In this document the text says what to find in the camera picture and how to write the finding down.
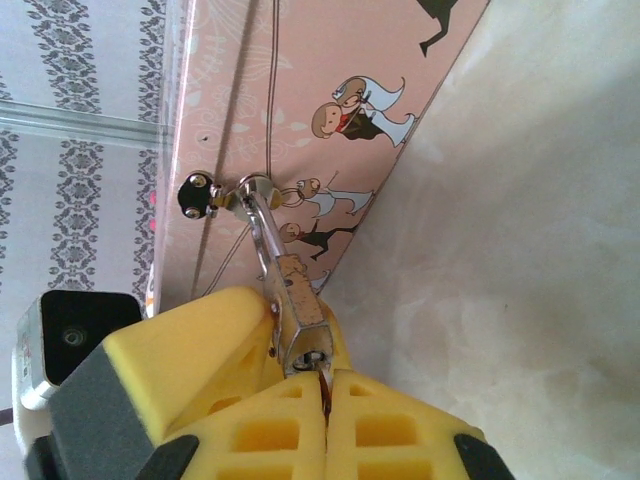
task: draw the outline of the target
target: pink box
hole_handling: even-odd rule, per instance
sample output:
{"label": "pink box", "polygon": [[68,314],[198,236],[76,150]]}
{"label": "pink box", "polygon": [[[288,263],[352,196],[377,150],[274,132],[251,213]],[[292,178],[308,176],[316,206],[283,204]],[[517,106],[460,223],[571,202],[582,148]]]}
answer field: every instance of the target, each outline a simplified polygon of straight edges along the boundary
{"label": "pink box", "polygon": [[171,89],[163,102],[164,118],[175,108],[176,126],[173,149],[159,162],[154,310],[230,285],[260,286],[246,224],[226,211],[213,220],[182,215],[177,191],[194,170],[225,185],[271,175],[285,194],[274,211],[281,236],[320,290],[487,3],[176,7],[185,12],[185,36],[173,28],[165,50],[182,38],[186,47],[177,102]]}

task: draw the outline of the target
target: camera lens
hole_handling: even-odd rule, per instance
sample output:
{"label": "camera lens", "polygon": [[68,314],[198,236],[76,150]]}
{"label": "camera lens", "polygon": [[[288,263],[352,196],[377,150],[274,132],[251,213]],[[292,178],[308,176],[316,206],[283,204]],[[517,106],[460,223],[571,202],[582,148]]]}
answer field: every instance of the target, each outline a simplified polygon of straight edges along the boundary
{"label": "camera lens", "polygon": [[62,332],[62,340],[70,347],[80,347],[87,341],[87,333],[78,327],[69,327]]}

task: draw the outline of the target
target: white wall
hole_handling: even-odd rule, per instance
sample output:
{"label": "white wall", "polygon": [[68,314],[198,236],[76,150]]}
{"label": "white wall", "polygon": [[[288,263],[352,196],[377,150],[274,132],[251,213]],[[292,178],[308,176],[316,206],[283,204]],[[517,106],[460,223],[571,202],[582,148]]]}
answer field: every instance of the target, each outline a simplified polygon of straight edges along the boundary
{"label": "white wall", "polygon": [[640,476],[640,3],[493,0],[323,296],[519,480]]}

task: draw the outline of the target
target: yellow foam block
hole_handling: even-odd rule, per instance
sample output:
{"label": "yellow foam block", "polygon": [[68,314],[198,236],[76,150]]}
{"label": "yellow foam block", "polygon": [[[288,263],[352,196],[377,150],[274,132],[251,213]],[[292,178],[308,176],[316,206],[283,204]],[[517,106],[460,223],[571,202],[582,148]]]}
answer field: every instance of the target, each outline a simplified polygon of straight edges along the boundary
{"label": "yellow foam block", "polygon": [[111,334],[104,349],[154,445],[258,391],[273,317],[234,287]]}
{"label": "yellow foam block", "polygon": [[326,480],[468,478],[453,442],[482,432],[353,371],[333,377]]}
{"label": "yellow foam block", "polygon": [[183,480],[325,478],[325,418],[315,372],[280,382],[172,438],[182,435],[200,440]]}
{"label": "yellow foam block", "polygon": [[[333,311],[329,306],[320,301],[320,307],[322,308],[325,317],[329,321],[329,328],[331,329],[331,335],[333,336],[333,362],[331,364],[330,373],[333,374],[335,370],[351,370],[351,359],[349,358],[349,352],[347,351],[347,344],[342,337],[342,331],[338,320],[336,319]],[[269,388],[276,383],[284,380],[282,373],[282,366],[278,364],[275,358],[267,356],[264,364],[264,370],[262,372],[262,379],[260,380],[259,390]]]}

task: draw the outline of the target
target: damask pattern wallpaper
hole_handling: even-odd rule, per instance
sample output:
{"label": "damask pattern wallpaper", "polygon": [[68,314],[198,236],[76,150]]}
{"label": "damask pattern wallpaper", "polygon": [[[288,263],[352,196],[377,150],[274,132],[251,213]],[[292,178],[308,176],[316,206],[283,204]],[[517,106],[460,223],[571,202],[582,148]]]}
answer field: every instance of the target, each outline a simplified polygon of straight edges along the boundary
{"label": "damask pattern wallpaper", "polygon": [[[165,8],[164,0],[4,2],[0,100],[157,123]],[[2,365],[39,294],[120,291],[142,304],[153,260],[158,151],[42,133],[0,125]],[[2,368],[0,409],[10,391]],[[9,437],[0,429],[3,465]]]}

